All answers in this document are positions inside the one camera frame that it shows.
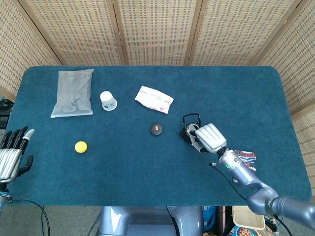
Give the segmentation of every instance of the floor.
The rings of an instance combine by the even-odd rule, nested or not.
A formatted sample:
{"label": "floor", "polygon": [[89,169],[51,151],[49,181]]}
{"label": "floor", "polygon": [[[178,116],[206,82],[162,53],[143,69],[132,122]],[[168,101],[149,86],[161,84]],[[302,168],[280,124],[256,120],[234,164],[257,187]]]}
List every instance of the floor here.
{"label": "floor", "polygon": [[[87,236],[97,219],[99,206],[46,206],[51,236]],[[294,236],[312,236],[315,233],[288,219],[284,223]],[[95,236],[99,221],[92,229],[90,236]],[[0,236],[41,236],[41,211],[35,206],[5,206],[0,217]],[[287,236],[285,229],[279,227],[279,235]]]}

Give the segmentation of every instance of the table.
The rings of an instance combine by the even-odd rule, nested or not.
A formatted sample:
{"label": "table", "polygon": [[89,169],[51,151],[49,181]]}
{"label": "table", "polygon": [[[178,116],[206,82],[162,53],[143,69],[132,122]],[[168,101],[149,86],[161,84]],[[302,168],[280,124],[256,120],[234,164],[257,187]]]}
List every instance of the table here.
{"label": "table", "polygon": [[[88,68],[93,115],[50,118],[58,71]],[[142,85],[174,98],[169,114],[134,100]],[[101,106],[104,90],[118,102],[111,112]],[[215,124],[229,148],[256,152],[257,176],[280,195],[311,198],[281,80],[268,66],[31,67],[7,130],[35,129],[25,154],[34,163],[8,186],[10,194],[41,205],[245,205],[208,166],[217,156],[197,152],[178,134],[182,116],[193,112],[203,125]],[[155,122],[163,125],[159,136],[149,132]],[[88,144],[84,154],[74,150],[79,140]]]}

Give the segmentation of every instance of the black cable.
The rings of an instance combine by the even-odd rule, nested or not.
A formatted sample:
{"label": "black cable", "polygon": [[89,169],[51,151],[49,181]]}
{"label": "black cable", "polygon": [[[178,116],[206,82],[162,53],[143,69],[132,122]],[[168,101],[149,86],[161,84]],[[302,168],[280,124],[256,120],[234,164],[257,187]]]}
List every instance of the black cable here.
{"label": "black cable", "polygon": [[243,197],[243,195],[233,186],[233,184],[231,183],[231,181],[229,181],[229,179],[225,176],[225,174],[223,174],[216,166],[213,166],[212,163],[209,164],[209,166],[211,166],[213,169],[215,169],[216,171],[218,171],[225,179],[226,181],[231,185],[231,187],[234,189],[234,191],[246,201],[246,198]]}
{"label": "black cable", "polygon": [[278,221],[283,225],[283,227],[286,229],[286,231],[289,233],[289,235],[292,236],[291,231],[290,231],[289,228],[285,225],[285,223],[284,223],[281,219],[279,219],[278,216],[275,216],[275,219],[278,220]]}
{"label": "black cable", "polygon": [[49,220],[48,220],[48,216],[44,210],[44,208],[41,207],[41,205],[39,205],[38,203],[36,202],[33,202],[33,201],[30,201],[30,200],[22,200],[22,199],[19,199],[19,200],[11,200],[9,201],[10,203],[32,203],[34,204],[35,206],[39,207],[41,209],[41,212],[44,213],[45,215],[45,218],[46,218],[46,222],[47,222],[47,229],[48,229],[48,236],[50,236],[50,225],[49,225]]}
{"label": "black cable", "polygon": [[225,213],[225,211],[220,214],[220,218],[222,217],[223,213]]}
{"label": "black cable", "polygon": [[175,218],[171,215],[171,213],[169,212],[169,210],[168,210],[168,207],[166,206],[166,210],[167,210],[167,212],[168,212],[168,214],[169,214],[169,216],[171,217],[171,219],[172,219],[172,222],[173,222],[173,225],[174,225],[174,228],[175,228],[175,231],[176,231],[176,236],[181,236],[181,234],[179,233],[179,229],[178,229],[178,225],[177,225],[177,222],[176,222],[176,220],[175,220]]}
{"label": "black cable", "polygon": [[94,228],[94,226],[95,226],[95,224],[97,223],[97,221],[98,221],[99,218],[100,218],[100,213],[98,214],[98,217],[96,218],[96,220],[95,220],[94,223],[92,224],[92,226],[91,226],[91,228],[90,228],[90,231],[89,231],[89,233],[88,233],[88,236],[89,236],[90,233],[92,232],[92,230],[93,230],[93,228]]}
{"label": "black cable", "polygon": [[43,222],[43,212],[41,212],[40,215],[40,220],[41,220],[41,233],[43,236],[45,236],[45,232],[44,232],[44,222]]}

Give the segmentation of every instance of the black round object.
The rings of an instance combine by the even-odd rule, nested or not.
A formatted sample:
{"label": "black round object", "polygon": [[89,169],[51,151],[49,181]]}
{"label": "black round object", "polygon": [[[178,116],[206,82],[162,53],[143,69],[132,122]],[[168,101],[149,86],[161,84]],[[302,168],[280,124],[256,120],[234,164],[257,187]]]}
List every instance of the black round object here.
{"label": "black round object", "polygon": [[[193,126],[195,126],[196,129],[199,129],[199,125],[197,123],[190,123],[190,124],[187,125],[187,127],[190,126],[190,125],[193,125]],[[191,144],[190,136],[187,133],[186,127],[184,127],[180,132],[178,132],[178,134],[183,137],[183,139],[184,139],[184,141],[186,143]]]}
{"label": "black round object", "polygon": [[154,135],[159,135],[161,134],[163,131],[163,127],[161,124],[159,123],[154,123],[150,126],[150,132],[151,134],[154,134]]}

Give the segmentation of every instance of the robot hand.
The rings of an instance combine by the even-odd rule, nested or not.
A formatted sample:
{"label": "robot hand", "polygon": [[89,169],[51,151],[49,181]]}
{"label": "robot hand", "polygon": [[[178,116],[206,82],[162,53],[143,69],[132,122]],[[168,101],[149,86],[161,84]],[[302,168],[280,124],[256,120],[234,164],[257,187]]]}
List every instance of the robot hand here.
{"label": "robot hand", "polygon": [[34,133],[34,129],[31,129],[24,135],[26,130],[27,127],[13,133],[9,131],[0,143],[0,184],[13,182],[17,176],[22,175],[32,166],[33,156],[30,155],[26,166],[20,168],[21,157]]}
{"label": "robot hand", "polygon": [[252,212],[272,217],[282,215],[315,230],[314,204],[290,196],[279,197],[273,188],[247,168],[233,150],[226,147],[225,137],[213,124],[199,128],[195,134],[208,152],[219,155],[219,163],[229,170],[242,187],[255,189],[246,198]]}

